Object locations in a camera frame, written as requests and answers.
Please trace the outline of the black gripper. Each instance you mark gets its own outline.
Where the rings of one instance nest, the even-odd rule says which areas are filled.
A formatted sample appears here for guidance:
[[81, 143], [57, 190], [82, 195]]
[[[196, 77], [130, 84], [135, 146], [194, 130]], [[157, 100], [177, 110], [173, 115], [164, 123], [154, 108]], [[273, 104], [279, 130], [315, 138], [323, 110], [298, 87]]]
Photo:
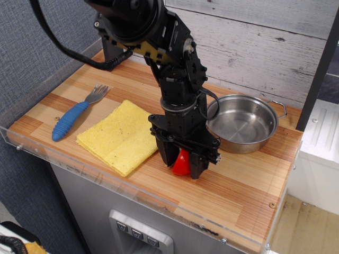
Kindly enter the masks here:
[[207, 105], [198, 104], [187, 112], [166, 111], [165, 115], [150, 115], [150, 131], [156, 137], [165, 165], [171, 167], [176, 162], [180, 148], [189, 151], [192, 179], [199, 179], [208, 169], [209, 163], [216, 165], [221, 157], [218, 152], [221, 141], [207, 130], [206, 122], [214, 119], [217, 114], [218, 111], [208, 113]]

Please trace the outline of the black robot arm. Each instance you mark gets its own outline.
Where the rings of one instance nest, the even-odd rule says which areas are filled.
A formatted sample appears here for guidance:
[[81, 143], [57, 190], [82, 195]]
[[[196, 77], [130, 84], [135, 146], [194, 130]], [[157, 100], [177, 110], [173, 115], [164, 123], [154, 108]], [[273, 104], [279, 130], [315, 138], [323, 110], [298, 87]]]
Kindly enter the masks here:
[[220, 160], [220, 140], [206, 127], [206, 67], [188, 27], [163, 1], [88, 1], [99, 14], [97, 30], [111, 45], [142, 55], [160, 87], [164, 115], [151, 115], [151, 133], [163, 162], [172, 166], [189, 154], [190, 175], [198, 179]]

